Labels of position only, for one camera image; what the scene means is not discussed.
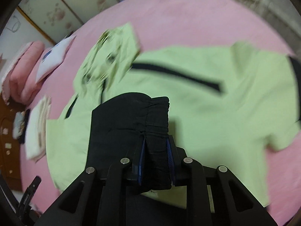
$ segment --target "silver rivet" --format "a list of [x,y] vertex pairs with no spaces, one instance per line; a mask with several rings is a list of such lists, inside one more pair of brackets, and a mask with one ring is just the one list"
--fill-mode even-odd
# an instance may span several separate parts
[[219,170],[220,170],[221,172],[226,172],[226,171],[228,171],[228,168],[226,168],[225,166],[220,166],[220,167],[219,167]]
[[191,158],[189,158],[189,157],[186,157],[186,158],[184,158],[184,162],[185,163],[192,163],[192,159]]
[[130,162],[130,159],[129,159],[129,158],[122,158],[122,159],[120,160],[120,162],[121,162],[122,164],[128,164],[128,163]]
[[95,171],[94,167],[88,167],[86,169],[86,173],[90,174],[90,173],[93,173]]

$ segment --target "white wall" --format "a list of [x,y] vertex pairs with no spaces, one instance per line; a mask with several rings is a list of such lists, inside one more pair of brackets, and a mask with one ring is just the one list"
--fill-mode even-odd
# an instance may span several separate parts
[[16,29],[16,22],[18,20],[20,22],[20,27],[15,33],[8,29],[4,29],[0,35],[0,55],[3,54],[2,61],[0,62],[0,80],[2,79],[11,59],[25,43],[40,40],[45,43],[46,48],[53,46],[52,43],[43,37],[42,34],[40,34],[38,30],[33,27],[17,10],[14,11],[6,24],[6,27],[10,29],[14,27],[14,29]]

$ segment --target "white towel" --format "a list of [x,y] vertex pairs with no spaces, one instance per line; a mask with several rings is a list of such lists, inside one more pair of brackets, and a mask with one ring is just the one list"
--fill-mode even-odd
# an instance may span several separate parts
[[46,154],[46,120],[51,98],[44,96],[30,113],[25,133],[26,159],[38,161]]

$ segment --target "brown wooden furniture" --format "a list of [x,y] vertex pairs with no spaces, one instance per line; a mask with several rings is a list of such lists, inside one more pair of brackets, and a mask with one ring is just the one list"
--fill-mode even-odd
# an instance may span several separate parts
[[12,190],[22,191],[20,175],[20,144],[13,139],[13,123],[18,111],[25,106],[12,99],[5,104],[0,95],[0,170]]

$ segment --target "pink bed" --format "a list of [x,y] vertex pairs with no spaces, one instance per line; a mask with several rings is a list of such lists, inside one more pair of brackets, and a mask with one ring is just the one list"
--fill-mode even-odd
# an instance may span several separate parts
[[[106,29],[126,22],[133,25],[142,51],[175,44],[215,46],[248,40],[261,49],[292,54],[265,21],[233,0],[126,0],[92,18],[75,32],[76,40],[64,62],[45,81],[30,107],[49,95],[52,97],[50,119],[58,118],[73,95],[74,76],[91,47]],[[267,151],[269,212],[278,225],[287,222],[301,206],[300,153],[301,135],[281,152]],[[37,163],[27,161],[22,146],[23,189],[36,175],[42,178],[42,183],[33,203],[45,211],[60,193],[51,180],[47,158]]]

